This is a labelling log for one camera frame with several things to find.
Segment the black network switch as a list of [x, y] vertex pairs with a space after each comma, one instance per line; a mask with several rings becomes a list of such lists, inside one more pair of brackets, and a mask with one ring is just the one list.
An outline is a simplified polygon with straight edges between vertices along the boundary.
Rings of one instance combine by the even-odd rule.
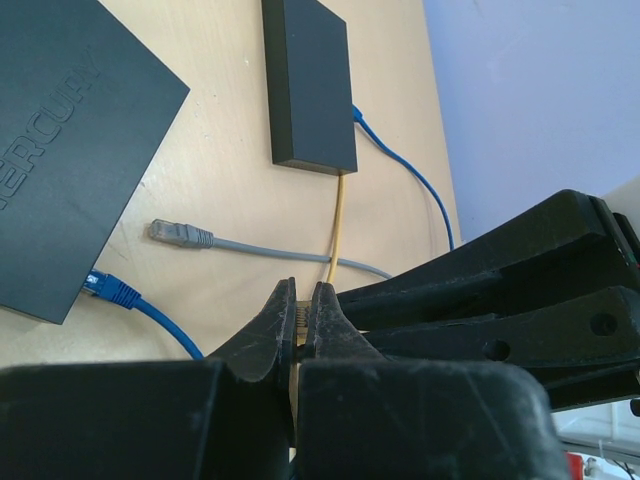
[[358, 170], [346, 22], [319, 1], [263, 1], [272, 163]]
[[97, 1], [1, 5], [1, 304], [61, 324], [187, 85]]

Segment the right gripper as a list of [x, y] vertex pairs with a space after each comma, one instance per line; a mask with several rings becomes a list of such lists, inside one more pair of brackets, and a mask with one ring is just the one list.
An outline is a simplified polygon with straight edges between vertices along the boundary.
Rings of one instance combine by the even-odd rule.
[[365, 335], [385, 355], [549, 368], [555, 411], [639, 397], [639, 239], [598, 197], [559, 191], [338, 301], [360, 330], [400, 327]]

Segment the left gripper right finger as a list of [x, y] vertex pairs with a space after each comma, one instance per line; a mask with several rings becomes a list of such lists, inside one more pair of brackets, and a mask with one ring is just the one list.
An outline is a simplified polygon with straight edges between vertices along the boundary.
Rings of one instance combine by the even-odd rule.
[[385, 359], [315, 287], [299, 368], [301, 479], [566, 479], [549, 399], [525, 370]]

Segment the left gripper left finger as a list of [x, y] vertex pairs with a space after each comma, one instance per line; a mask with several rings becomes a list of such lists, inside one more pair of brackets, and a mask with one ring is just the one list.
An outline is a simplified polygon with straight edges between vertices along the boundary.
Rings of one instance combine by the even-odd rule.
[[1, 373], [5, 479], [285, 479], [296, 287], [201, 360]]

